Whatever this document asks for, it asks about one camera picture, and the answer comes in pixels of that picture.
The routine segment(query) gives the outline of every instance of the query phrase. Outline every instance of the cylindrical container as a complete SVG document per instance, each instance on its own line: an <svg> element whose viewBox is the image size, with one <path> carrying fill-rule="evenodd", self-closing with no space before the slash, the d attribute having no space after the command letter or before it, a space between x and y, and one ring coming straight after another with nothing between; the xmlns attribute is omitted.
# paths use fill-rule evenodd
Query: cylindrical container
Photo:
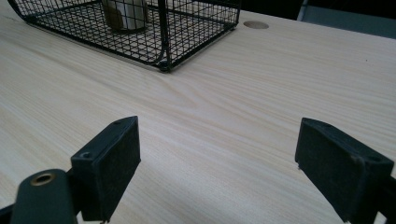
<svg viewBox="0 0 396 224"><path fill-rule="evenodd" d="M145 28L145 0L102 0L106 24L116 31L139 31Z"/></svg>

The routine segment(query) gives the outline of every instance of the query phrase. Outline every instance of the wooden table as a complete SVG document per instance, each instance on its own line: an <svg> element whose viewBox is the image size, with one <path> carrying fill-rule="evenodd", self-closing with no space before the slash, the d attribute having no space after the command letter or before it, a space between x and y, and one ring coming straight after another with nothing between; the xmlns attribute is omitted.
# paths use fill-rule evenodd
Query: wooden table
<svg viewBox="0 0 396 224"><path fill-rule="evenodd" d="M0 207L135 115L142 162L112 223L342 223L294 162L302 117L396 160L393 39L242 12L166 75L31 27L6 2L0 19Z"/></svg>

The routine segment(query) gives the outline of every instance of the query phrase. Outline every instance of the wire cage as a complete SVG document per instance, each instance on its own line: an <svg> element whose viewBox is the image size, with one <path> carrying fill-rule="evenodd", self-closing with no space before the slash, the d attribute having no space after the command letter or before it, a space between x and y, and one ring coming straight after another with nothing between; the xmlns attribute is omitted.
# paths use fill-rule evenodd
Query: wire cage
<svg viewBox="0 0 396 224"><path fill-rule="evenodd" d="M8 0L26 22L162 71L234 29L241 0Z"/></svg>

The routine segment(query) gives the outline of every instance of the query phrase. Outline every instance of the dark background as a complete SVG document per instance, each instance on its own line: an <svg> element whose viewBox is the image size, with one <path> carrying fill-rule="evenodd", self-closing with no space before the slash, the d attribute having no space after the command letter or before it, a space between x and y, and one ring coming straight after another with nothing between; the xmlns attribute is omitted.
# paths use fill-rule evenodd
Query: dark background
<svg viewBox="0 0 396 224"><path fill-rule="evenodd" d="M296 20L302 3L303 0L242 0L242 9Z"/></svg>
<svg viewBox="0 0 396 224"><path fill-rule="evenodd" d="M296 20L303 0L242 0L242 9ZM396 19L396 0L308 0L308 5Z"/></svg>

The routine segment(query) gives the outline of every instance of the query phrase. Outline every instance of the metal ring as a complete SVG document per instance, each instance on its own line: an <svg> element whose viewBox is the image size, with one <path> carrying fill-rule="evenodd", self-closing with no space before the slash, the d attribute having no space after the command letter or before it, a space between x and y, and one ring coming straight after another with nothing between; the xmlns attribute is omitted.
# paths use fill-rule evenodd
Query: metal ring
<svg viewBox="0 0 396 224"><path fill-rule="evenodd" d="M55 174L53 173L44 173L42 175L38 175L30 181L32 186L43 186L51 182L55 178Z"/></svg>

